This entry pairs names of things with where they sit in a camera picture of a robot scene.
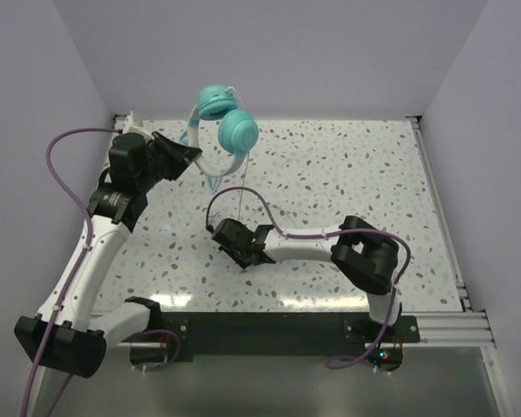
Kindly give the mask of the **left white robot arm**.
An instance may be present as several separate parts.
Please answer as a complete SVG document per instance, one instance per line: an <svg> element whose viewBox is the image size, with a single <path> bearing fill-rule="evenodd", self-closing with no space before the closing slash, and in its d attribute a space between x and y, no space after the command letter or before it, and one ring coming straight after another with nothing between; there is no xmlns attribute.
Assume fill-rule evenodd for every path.
<svg viewBox="0 0 521 417"><path fill-rule="evenodd" d="M200 155L158 132L116 134L108 165L82 208L82 236L69 264L38 312L15 325L35 365L89 378L113 346L135 334L144 341L161 334L160 305L146 298L131 296L110 314L91 315L110 265L148 205L147 193L178 179Z"/></svg>

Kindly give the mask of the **teal white cat-ear headphones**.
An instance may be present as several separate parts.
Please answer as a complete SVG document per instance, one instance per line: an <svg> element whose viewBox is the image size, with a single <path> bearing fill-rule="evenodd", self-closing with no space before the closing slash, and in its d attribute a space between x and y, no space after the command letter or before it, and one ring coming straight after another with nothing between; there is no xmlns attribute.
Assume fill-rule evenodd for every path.
<svg viewBox="0 0 521 417"><path fill-rule="evenodd" d="M232 175L245 163L249 152L256 145L260 129L253 115L243 109L243 101L233 86L222 84L204 88L197 104L192 108L186 130L180 138L180 143L193 148L200 147L200 122L219 122L218 143L233 159L226 168L215 168L207 162L204 156L199 156L195 165L206 177L212 193L215 193L222 183L222 178Z"/></svg>

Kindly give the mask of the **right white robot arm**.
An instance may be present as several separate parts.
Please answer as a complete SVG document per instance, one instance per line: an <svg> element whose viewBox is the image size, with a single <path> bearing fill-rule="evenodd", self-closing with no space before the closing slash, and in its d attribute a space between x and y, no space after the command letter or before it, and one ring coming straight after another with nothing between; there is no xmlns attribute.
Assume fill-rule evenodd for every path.
<svg viewBox="0 0 521 417"><path fill-rule="evenodd" d="M332 263L352 285L365 292L372 336L389 341L400 331L401 312L392 276L399 262L399 245L357 216L328 228L279 228L261 224L250 230L226 218L207 231L241 268L285 261Z"/></svg>

